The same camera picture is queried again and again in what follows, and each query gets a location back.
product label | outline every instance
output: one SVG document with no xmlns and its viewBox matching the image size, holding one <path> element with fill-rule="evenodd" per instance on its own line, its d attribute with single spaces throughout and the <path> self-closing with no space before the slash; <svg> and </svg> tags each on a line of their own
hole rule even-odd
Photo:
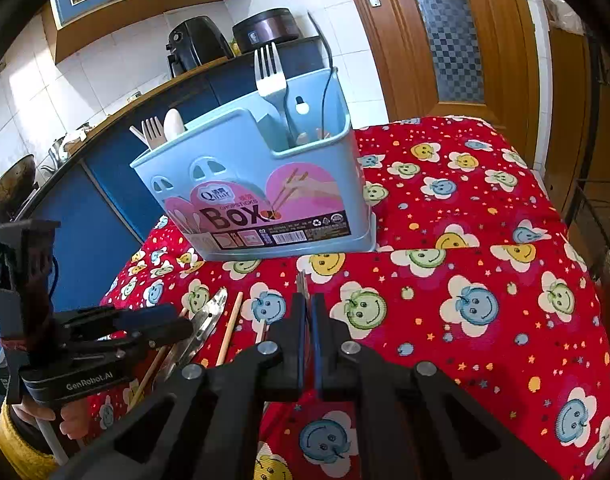
<svg viewBox="0 0 610 480">
<path fill-rule="evenodd" d="M 315 164 L 294 162 L 276 169 L 264 195 L 251 188 L 254 186 L 212 180 L 195 187 L 189 201 L 166 199 L 165 209 L 190 239 L 206 241 L 211 234 L 221 250 L 283 246 L 351 234 L 338 184 Z"/>
</svg>

barcode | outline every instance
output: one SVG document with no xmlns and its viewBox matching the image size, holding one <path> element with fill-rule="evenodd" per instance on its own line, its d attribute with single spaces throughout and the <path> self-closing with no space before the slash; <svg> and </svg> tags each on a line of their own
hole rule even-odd
<svg viewBox="0 0 610 480">
<path fill-rule="evenodd" d="M 281 235 L 272 235 L 274 242 L 278 245 L 281 244 L 293 244 L 294 242 L 306 242 L 307 237 L 303 231 L 292 231 L 291 233 L 284 233 Z"/>
</svg>

wooden door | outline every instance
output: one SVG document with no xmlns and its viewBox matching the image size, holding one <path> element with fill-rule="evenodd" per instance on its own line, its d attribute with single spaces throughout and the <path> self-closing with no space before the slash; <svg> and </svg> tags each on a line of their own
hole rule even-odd
<svg viewBox="0 0 610 480">
<path fill-rule="evenodd" d="M 538 57 L 527 0 L 354 0 L 390 120 L 466 115 L 533 162 Z"/>
</svg>

red tablecloth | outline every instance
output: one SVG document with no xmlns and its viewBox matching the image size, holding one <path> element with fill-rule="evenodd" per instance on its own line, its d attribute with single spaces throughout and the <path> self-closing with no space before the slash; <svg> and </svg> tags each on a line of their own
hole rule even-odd
<svg viewBox="0 0 610 480">
<path fill-rule="evenodd" d="M 102 302 L 181 310 L 225 286 L 229 310 L 242 291 L 229 361 L 254 344 L 252 300 L 268 290 L 290 298 L 304 270 L 309 291 L 325 294 L 353 338 L 395 363 L 435 362 L 562 478 L 587 478 L 610 443 L 610 349 L 586 266 L 525 163 L 468 118 L 356 136 L 377 252 L 203 262 L 162 217 Z M 197 362 L 214 365 L 228 318 Z M 90 400 L 92 436 L 125 413 L 137 384 Z M 323 425 L 331 428 L 323 438 L 312 434 Z M 351 404 L 322 403 L 312 391 L 297 404 L 272 404 L 254 477 L 359 478 Z"/>
</svg>

fork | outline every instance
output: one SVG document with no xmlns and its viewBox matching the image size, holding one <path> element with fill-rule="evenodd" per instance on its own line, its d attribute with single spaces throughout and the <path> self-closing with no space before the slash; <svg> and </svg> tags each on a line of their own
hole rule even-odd
<svg viewBox="0 0 610 480">
<path fill-rule="evenodd" d="M 151 151 L 155 150 L 158 146 L 165 144 L 167 139 L 163 130 L 163 125 L 158 120 L 158 117 L 152 117 L 141 121 L 141 126 L 147 145 Z"/>
<path fill-rule="evenodd" d="M 273 105 L 280 119 L 287 129 L 287 144 L 290 148 L 296 146 L 291 135 L 290 124 L 285 112 L 285 94 L 287 93 L 287 80 L 282 71 L 278 49 L 272 41 L 272 53 L 274 54 L 274 65 L 270 56 L 270 46 L 265 45 L 254 51 L 254 73 L 256 75 L 256 88 L 258 95 Z"/>
</svg>

